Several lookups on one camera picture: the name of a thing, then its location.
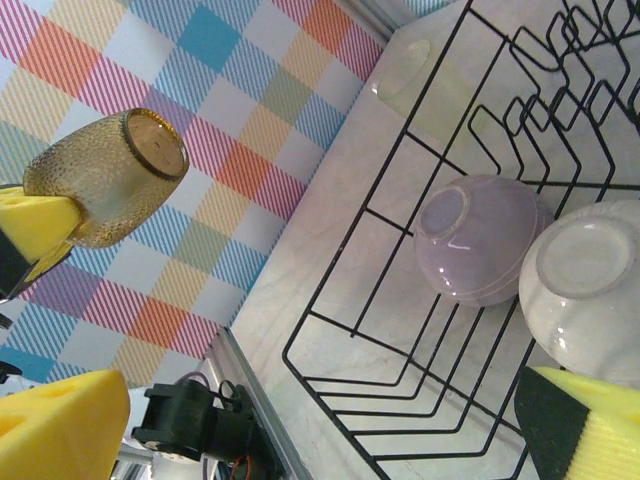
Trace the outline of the pink translucent cup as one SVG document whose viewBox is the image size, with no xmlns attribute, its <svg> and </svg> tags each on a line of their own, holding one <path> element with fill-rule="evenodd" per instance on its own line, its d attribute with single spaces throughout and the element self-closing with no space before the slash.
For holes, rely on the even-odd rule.
<svg viewBox="0 0 640 480">
<path fill-rule="evenodd" d="M 529 247 L 554 215 L 524 183 L 496 175 L 460 177 L 427 196 L 414 252 L 429 286 L 460 304 L 487 307 L 517 295 Z"/>
</svg>

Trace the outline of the cream bowl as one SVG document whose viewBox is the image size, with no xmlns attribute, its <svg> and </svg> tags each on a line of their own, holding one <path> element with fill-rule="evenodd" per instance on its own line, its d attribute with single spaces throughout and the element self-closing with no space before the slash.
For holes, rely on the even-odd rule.
<svg viewBox="0 0 640 480">
<path fill-rule="evenodd" d="M 640 387 L 640 200 L 595 203 L 546 228 L 523 260 L 519 302 L 557 364 Z"/>
</svg>

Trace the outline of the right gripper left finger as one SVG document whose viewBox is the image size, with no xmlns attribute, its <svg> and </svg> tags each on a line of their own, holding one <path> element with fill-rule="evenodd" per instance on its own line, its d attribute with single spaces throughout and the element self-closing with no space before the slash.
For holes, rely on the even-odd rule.
<svg viewBox="0 0 640 480">
<path fill-rule="evenodd" d="M 0 398 L 0 480 L 109 480 L 129 413 L 116 370 Z"/>
</svg>

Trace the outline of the pale green tumbler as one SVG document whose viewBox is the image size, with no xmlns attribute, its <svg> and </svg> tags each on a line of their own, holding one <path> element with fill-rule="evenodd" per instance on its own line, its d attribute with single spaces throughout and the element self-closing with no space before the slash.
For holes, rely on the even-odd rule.
<svg viewBox="0 0 640 480">
<path fill-rule="evenodd" d="M 372 90 L 401 118 L 410 118 L 412 128 L 443 144 L 467 147 L 485 120 L 471 117 L 470 81 L 442 53 L 442 45 L 429 38 L 391 43 Z"/>
</svg>

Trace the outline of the amber textured glass cup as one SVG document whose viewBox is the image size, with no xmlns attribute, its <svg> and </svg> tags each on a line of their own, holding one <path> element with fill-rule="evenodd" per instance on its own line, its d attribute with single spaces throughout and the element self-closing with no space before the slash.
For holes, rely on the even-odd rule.
<svg viewBox="0 0 640 480">
<path fill-rule="evenodd" d="M 151 217 L 190 166 L 180 134 L 146 108 L 94 121 L 65 136 L 26 167 L 27 195 L 64 196 L 81 212 L 74 246 L 112 246 Z"/>
</svg>

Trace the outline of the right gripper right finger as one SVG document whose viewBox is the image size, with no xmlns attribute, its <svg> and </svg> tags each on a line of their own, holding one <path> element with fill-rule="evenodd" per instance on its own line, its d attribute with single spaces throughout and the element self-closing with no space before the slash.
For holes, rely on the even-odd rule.
<svg viewBox="0 0 640 480">
<path fill-rule="evenodd" d="M 514 410 L 540 480 L 640 480 L 640 390 L 525 367 Z"/>
</svg>

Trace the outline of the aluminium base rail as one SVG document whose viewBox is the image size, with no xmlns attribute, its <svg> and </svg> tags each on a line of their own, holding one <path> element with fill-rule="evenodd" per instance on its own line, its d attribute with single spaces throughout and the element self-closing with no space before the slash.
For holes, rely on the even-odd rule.
<svg viewBox="0 0 640 480">
<path fill-rule="evenodd" d="M 231 480 L 313 480 L 231 330 L 206 352 L 212 391 L 204 455 L 233 466 Z"/>
</svg>

